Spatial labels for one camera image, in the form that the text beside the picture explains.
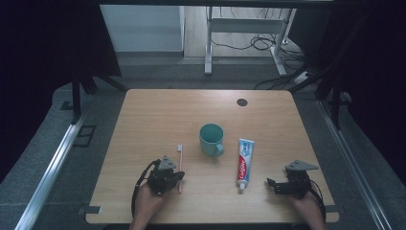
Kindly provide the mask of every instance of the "red label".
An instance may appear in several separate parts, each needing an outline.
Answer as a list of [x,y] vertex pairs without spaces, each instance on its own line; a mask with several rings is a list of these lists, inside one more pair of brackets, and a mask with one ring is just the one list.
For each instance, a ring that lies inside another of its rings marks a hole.
[[237,177],[237,179],[244,179],[245,174],[247,174],[247,164],[245,163],[244,157],[242,157],[240,155],[239,156],[238,177]]

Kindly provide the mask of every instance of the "toothpaste tube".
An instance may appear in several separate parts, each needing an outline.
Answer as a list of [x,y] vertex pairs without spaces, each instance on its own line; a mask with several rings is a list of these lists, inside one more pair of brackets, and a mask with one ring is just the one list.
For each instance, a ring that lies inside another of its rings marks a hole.
[[242,193],[250,179],[251,155],[253,153],[254,141],[239,139],[239,160],[237,185]]

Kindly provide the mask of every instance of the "toothbrush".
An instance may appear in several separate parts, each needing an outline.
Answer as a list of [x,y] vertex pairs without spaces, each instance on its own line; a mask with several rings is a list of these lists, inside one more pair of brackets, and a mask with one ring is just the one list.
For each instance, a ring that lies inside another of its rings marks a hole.
[[[178,145],[178,152],[180,152],[179,171],[182,171],[182,160],[183,160],[183,146],[182,145]],[[182,194],[182,180],[179,180],[179,182],[178,182],[178,193]]]

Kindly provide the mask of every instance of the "toothpaste cap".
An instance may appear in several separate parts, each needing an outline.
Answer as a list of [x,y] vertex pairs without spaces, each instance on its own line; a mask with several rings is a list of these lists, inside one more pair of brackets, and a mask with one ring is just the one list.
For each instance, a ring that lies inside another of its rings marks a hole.
[[245,184],[241,183],[239,184],[239,190],[242,192],[245,190]]

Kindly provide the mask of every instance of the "person's left hand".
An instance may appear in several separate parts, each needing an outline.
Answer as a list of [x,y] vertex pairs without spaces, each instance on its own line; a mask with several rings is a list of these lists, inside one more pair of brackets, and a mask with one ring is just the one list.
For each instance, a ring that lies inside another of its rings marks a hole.
[[144,183],[140,187],[135,200],[134,220],[130,229],[145,229],[152,217],[161,209],[169,193],[170,190],[161,195],[155,195],[149,185]]

